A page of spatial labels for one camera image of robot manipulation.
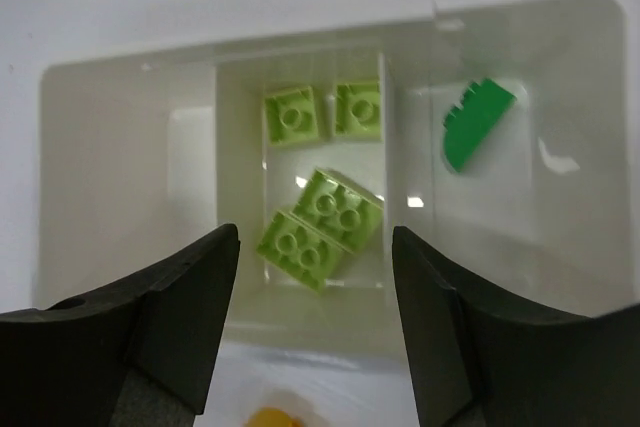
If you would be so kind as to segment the orange round lego piece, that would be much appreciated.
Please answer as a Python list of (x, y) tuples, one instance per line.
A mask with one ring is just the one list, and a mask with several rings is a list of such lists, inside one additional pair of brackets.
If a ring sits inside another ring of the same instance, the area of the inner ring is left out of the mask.
[(304, 427), (304, 423), (289, 413), (275, 408), (263, 407), (254, 412), (245, 427)]

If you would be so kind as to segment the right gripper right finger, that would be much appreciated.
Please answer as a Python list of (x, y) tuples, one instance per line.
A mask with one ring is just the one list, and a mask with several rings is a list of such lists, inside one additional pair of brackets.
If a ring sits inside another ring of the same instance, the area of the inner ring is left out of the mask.
[(392, 266), (423, 426), (635, 426), (639, 309), (599, 317), (518, 296), (448, 259), (409, 228)]

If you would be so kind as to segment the lime green lego brick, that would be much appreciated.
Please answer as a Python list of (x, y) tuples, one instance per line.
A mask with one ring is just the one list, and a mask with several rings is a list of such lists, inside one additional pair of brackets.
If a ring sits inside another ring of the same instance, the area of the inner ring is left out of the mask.
[(291, 214), (351, 254), (362, 251), (383, 221), (384, 202), (332, 169), (315, 169)]

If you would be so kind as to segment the green half round lego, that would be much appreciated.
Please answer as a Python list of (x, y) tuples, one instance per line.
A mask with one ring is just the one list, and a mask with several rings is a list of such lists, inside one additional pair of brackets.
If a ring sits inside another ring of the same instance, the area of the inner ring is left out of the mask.
[(454, 172), (464, 170), (515, 103), (516, 96), (490, 78), (467, 84), (442, 121), (442, 155)]

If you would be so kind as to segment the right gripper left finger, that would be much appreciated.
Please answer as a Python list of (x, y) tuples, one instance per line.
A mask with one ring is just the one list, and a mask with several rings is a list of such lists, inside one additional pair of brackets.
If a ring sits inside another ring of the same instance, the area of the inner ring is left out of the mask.
[(205, 410), (239, 260), (224, 224), (50, 308), (1, 317), (5, 426), (190, 426)]

